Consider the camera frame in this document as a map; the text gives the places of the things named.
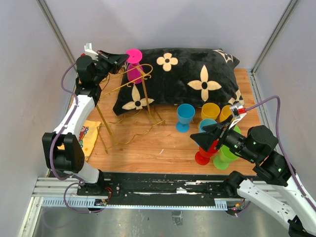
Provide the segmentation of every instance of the red cable connector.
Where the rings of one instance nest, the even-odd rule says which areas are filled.
[[[246,108],[238,109],[238,113],[240,115],[246,113]]]

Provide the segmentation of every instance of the gold metal stand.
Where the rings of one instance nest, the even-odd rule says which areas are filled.
[[[141,66],[149,66],[151,69],[150,69],[150,71],[149,71],[148,73],[145,73],[145,72],[142,71],[142,69],[140,68]],[[112,133],[112,131],[111,131],[110,127],[109,127],[109,123],[111,123],[111,124],[119,124],[119,123],[122,123],[123,120],[124,120],[126,117],[136,116],[136,115],[138,115],[138,114],[142,111],[142,109],[139,110],[139,111],[137,111],[137,112],[136,112],[135,114],[133,114],[133,115],[124,114],[123,117],[122,117],[122,119],[120,119],[120,120],[117,121],[117,122],[106,122],[106,120],[105,120],[105,118],[104,118],[104,116],[103,116],[103,114],[102,114],[102,111],[100,110],[99,106],[97,105],[97,106],[96,106],[97,111],[98,111],[98,113],[99,113],[99,115],[100,115],[100,117],[101,117],[101,119],[102,119],[102,122],[103,122],[103,123],[98,127],[98,136],[100,137],[100,140],[101,140],[101,142],[102,142],[102,145],[103,145],[104,150],[105,150],[106,153],[108,153],[108,149],[110,149],[110,148],[112,148],[112,147],[114,147],[114,146],[116,146],[116,145],[127,145],[127,144],[131,143],[131,142],[134,140],[134,138],[135,138],[136,136],[143,136],[143,135],[146,135],[147,133],[149,133],[149,132],[153,129],[153,127],[155,127],[155,126],[158,125],[158,124],[164,124],[164,125],[165,125],[165,120],[163,120],[163,119],[161,118],[161,116],[159,115],[159,113],[158,113],[153,107],[150,108],[150,106],[149,106],[149,101],[148,101],[148,96],[147,96],[147,90],[146,90],[145,80],[150,79],[150,78],[152,77],[152,76],[150,75],[150,73],[153,71],[152,65],[150,65],[150,64],[141,64],[141,65],[138,65],[138,66],[136,66],[136,67],[134,67],[134,68],[132,68],[132,69],[130,69],[130,70],[127,70],[127,71],[125,71],[125,72],[123,72],[123,73],[121,73],[121,74],[117,74],[117,75],[115,75],[114,77],[109,77],[108,79],[105,79],[105,80],[102,81],[101,83],[105,83],[105,82],[106,82],[106,83],[109,83],[110,80],[112,80],[112,79],[114,79],[114,78],[117,78],[117,77],[119,77],[119,76],[121,76],[121,75],[123,75],[123,74],[125,74],[125,73],[127,73],[127,72],[130,72],[130,71],[134,70],[134,69],[137,69],[137,70],[141,73],[141,76],[140,76],[140,77],[138,77],[138,78],[136,78],[136,79],[134,79],[134,80],[132,80],[132,81],[129,81],[129,82],[127,82],[127,83],[125,83],[125,84],[123,84],[123,85],[121,85],[121,86],[115,88],[114,90],[111,90],[111,91],[108,91],[108,92],[102,94],[102,95],[101,95],[101,98],[104,97],[105,95],[110,95],[112,92],[114,92],[114,91],[116,91],[116,90],[118,90],[118,89],[120,89],[120,88],[122,88],[122,87],[124,87],[124,86],[132,87],[132,85],[135,85],[135,84],[136,84],[136,82],[135,82],[136,80],[141,79],[141,80],[142,80],[142,86],[143,86],[144,94],[145,94],[146,104],[147,104],[147,112],[148,112],[148,115],[149,115],[149,117],[150,117],[150,119],[151,119],[151,121],[152,121],[152,126],[151,126],[151,128],[150,128],[149,130],[147,130],[147,131],[144,132],[144,133],[136,133],[136,134],[134,134],[133,137],[132,137],[128,142],[125,142],[125,143],[118,142],[118,141],[116,140],[116,138],[114,137],[114,134]],[[157,114],[159,120],[156,120],[156,119],[155,119],[154,114],[153,114],[153,111],[154,111],[155,114]],[[111,138],[111,140],[112,140],[112,142],[113,142],[113,145],[110,146],[110,147],[106,147],[105,142],[104,142],[104,140],[103,140],[103,138],[102,138],[102,136],[101,136],[101,134],[100,134],[100,129],[101,129],[101,127],[103,127],[103,126],[106,127],[106,129],[107,129],[107,131],[108,131],[108,133],[109,133],[109,135],[110,135],[110,138]]]

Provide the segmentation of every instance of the black pillow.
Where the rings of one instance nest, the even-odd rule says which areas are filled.
[[[239,60],[222,49],[159,48],[141,50],[141,64],[153,66],[145,80],[150,105],[184,104],[195,107],[212,102],[220,108],[240,101],[244,104],[234,68]],[[127,75],[122,84],[127,83]],[[113,107],[118,116],[146,106],[142,84],[122,87]]]

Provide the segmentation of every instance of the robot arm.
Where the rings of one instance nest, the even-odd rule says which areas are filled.
[[[129,56],[109,54],[101,50],[95,52],[90,43],[85,45],[84,50],[85,54],[76,61],[77,100],[74,100],[66,116],[54,131],[43,135],[42,143],[48,168],[76,175],[97,195],[104,190],[103,173],[85,162],[79,144],[79,134],[88,115],[99,101],[100,82],[108,73],[118,73]]]
[[[284,156],[274,151],[278,139],[263,125],[250,128],[247,137],[235,132],[232,128],[245,116],[245,110],[240,103],[237,103],[231,106],[231,111],[235,118],[233,122],[231,122],[233,116],[230,116],[222,123],[203,127],[206,132],[192,134],[190,137],[205,151],[208,151],[212,143],[218,140],[217,149],[225,145],[236,156],[254,163],[253,170],[257,175],[279,191],[289,205],[263,192],[236,171],[224,181],[225,191],[232,197],[246,198],[271,214],[289,229],[292,237],[316,236],[316,212],[309,203],[316,205],[316,202],[295,173],[299,185],[306,193],[306,196],[302,195]]]

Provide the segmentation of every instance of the gold wire rack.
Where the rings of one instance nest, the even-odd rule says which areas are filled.
[[[150,71],[149,71],[148,73],[145,73],[145,72],[141,69],[141,66],[142,66],[142,67],[145,67],[145,66],[146,66],[146,67],[150,67],[151,69],[150,69]],[[99,113],[99,115],[100,115],[100,117],[101,117],[101,120],[102,120],[101,125],[100,125],[99,127],[97,127],[97,130],[98,130],[98,137],[100,138],[101,143],[102,143],[102,145],[103,145],[103,147],[104,147],[104,150],[105,150],[105,152],[106,152],[107,154],[108,154],[108,150],[109,150],[110,148],[112,148],[112,147],[114,147],[114,146],[117,146],[117,145],[127,145],[127,144],[131,143],[131,142],[135,139],[135,137],[137,137],[137,136],[143,136],[143,135],[148,134],[148,133],[153,129],[153,127],[157,126],[158,124],[163,124],[163,125],[165,125],[165,120],[163,120],[163,119],[161,118],[160,114],[154,109],[154,107],[151,107],[151,108],[150,108],[150,106],[149,106],[149,101],[148,101],[148,96],[147,96],[147,89],[146,89],[145,80],[148,80],[148,79],[150,79],[150,78],[152,77],[152,76],[150,75],[150,73],[153,71],[152,65],[150,65],[150,64],[140,64],[140,65],[135,66],[135,67],[133,67],[132,69],[127,70],[127,71],[125,71],[125,72],[123,72],[123,73],[116,74],[114,77],[106,78],[106,79],[103,80],[100,84],[109,83],[110,80],[113,80],[113,79],[115,79],[115,78],[118,78],[119,76],[124,75],[124,74],[126,74],[126,73],[128,73],[128,72],[130,72],[130,71],[132,71],[132,70],[135,70],[135,69],[137,69],[137,70],[140,72],[140,74],[141,74],[140,77],[138,77],[138,78],[136,78],[136,79],[134,79],[134,80],[131,80],[131,81],[129,81],[129,82],[127,82],[127,83],[125,83],[125,84],[123,84],[123,85],[121,85],[121,86],[119,86],[119,87],[117,87],[117,88],[115,88],[115,89],[113,89],[113,90],[111,90],[111,91],[108,91],[108,92],[106,92],[106,93],[103,93],[103,94],[100,96],[100,99],[104,98],[104,96],[106,96],[106,95],[110,95],[112,92],[114,92],[114,91],[116,91],[116,90],[119,90],[119,89],[121,89],[121,88],[124,87],[124,86],[132,87],[132,86],[134,86],[134,85],[136,84],[136,81],[137,81],[138,79],[141,79],[141,80],[142,80],[142,86],[143,86],[144,94],[145,94],[146,104],[147,104],[147,106],[146,106],[146,108],[147,108],[147,113],[148,113],[148,115],[149,115],[149,117],[150,117],[150,119],[151,119],[151,124],[152,124],[152,126],[150,127],[150,129],[148,129],[148,130],[147,130],[146,132],[144,132],[144,133],[135,133],[135,134],[132,136],[132,138],[131,138],[128,142],[118,142],[117,139],[115,138],[113,132],[111,131],[111,129],[110,129],[110,127],[109,127],[109,124],[120,124],[120,123],[122,123],[122,122],[124,121],[124,119],[125,119],[126,117],[133,117],[133,116],[136,116],[136,115],[138,115],[143,109],[140,109],[140,110],[136,111],[136,113],[135,113],[135,114],[132,114],[132,115],[124,114],[124,115],[122,116],[122,118],[121,118],[119,121],[116,121],[116,122],[107,122],[107,121],[105,120],[105,117],[104,117],[104,115],[103,115],[103,113],[102,113],[100,107],[97,105],[96,108],[97,108],[97,111],[98,111],[98,113]],[[155,114],[158,116],[159,119],[156,119],[153,113],[155,113]],[[105,144],[105,142],[104,142],[104,139],[102,138],[102,136],[101,136],[101,134],[100,134],[100,129],[101,129],[102,127],[105,127],[105,128],[106,128],[106,130],[108,131],[108,133],[109,133],[109,135],[110,135],[110,138],[111,138],[111,140],[112,140],[112,142],[113,142],[113,144],[112,144],[110,147],[107,147],[107,146],[106,146],[106,144]]]

